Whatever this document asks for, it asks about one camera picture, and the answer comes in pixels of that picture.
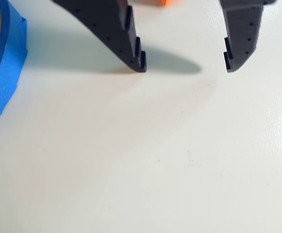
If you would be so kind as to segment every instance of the white surface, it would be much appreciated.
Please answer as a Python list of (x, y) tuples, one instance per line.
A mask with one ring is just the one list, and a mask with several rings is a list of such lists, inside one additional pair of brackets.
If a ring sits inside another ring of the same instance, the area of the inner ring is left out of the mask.
[(218, 0), (135, 4), (130, 73), (50, 0), (0, 117), (0, 233), (282, 233), (282, 0), (225, 70)]

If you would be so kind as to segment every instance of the black plastic part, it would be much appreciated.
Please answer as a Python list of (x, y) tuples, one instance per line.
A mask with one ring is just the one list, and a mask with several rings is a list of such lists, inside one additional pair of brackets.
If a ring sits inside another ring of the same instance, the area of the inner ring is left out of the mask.
[(237, 71), (254, 53), (264, 5), (276, 0), (220, 0), (227, 27), (224, 53), (228, 72)]
[(71, 12), (136, 72), (146, 72), (146, 54), (136, 37), (127, 0), (53, 0)]

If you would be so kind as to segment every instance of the blue tape roll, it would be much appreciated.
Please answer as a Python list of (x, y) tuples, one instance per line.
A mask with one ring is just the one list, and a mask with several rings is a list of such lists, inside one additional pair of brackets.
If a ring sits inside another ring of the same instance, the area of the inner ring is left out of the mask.
[(0, 0), (0, 115), (17, 87), (26, 50), (27, 21), (8, 0)]

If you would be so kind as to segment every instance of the blue painter's tape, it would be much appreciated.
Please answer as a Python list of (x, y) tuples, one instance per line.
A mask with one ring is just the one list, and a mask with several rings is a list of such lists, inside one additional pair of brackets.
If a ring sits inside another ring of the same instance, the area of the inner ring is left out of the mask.
[(27, 21), (8, 0), (0, 0), (0, 115), (17, 87), (26, 50)]

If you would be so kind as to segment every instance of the orange object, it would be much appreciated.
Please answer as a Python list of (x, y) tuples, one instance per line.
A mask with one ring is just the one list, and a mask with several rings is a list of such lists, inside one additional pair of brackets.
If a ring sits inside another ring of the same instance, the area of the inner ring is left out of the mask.
[(164, 6), (170, 6), (172, 3), (172, 0), (160, 0), (160, 1)]

